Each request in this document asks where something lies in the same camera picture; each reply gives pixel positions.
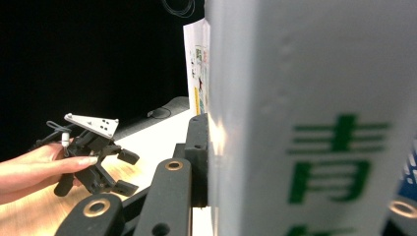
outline human hand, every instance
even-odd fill
[[[1,162],[0,205],[55,184],[64,173],[75,173],[97,163],[96,157],[62,159],[63,152],[60,144],[49,144]]]

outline table surface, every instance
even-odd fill
[[[125,180],[141,191],[150,185],[157,164],[172,157],[175,144],[185,143],[191,117],[187,110],[117,141],[117,145],[138,154],[140,160],[130,165],[113,155],[104,159],[103,167],[116,181]],[[0,235],[54,235],[72,208],[90,195],[84,187],[74,187],[66,197],[59,198],[54,195],[54,188],[52,185],[1,205]],[[127,199],[117,196],[122,201]],[[212,235],[209,207],[193,209],[193,235]]]

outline black background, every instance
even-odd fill
[[[168,3],[180,9],[186,0]],[[67,125],[67,113],[129,121],[187,94],[182,27],[159,0],[0,4],[1,159]]]

